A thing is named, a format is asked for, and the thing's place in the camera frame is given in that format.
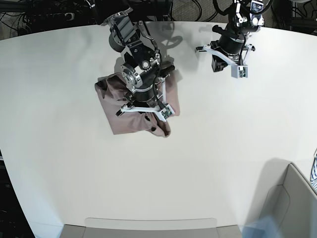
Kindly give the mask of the grey bin bottom edge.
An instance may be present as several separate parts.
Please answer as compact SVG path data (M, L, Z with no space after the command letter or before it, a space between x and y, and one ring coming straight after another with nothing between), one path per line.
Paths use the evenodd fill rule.
M65 224L61 238L241 238L238 225L217 226L215 218L119 220L86 218L84 226Z

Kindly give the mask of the grey cardboard box right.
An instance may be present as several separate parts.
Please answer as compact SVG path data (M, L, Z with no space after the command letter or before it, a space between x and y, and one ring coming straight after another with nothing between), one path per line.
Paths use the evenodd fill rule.
M317 236L317 192L293 163L283 183L267 194L259 219L268 215L279 222L284 238Z

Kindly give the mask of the blue striped cloth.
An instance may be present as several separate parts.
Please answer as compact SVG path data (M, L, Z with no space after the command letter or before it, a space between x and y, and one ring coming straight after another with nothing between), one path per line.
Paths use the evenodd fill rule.
M314 161L311 168L310 184L317 191L317 150L314 153Z

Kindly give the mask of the blue translucent sheet corner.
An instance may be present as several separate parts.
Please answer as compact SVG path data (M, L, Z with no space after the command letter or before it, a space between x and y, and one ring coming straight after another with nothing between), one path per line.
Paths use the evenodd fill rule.
M279 222L271 215L242 227L243 238L283 238Z

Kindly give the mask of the mauve pink T-shirt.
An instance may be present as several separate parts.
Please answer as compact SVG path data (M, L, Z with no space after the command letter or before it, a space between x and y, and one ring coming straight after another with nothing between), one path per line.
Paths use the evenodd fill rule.
M120 73L98 78L95 91L114 135L147 131L158 137L169 137L171 128L158 106L131 105Z

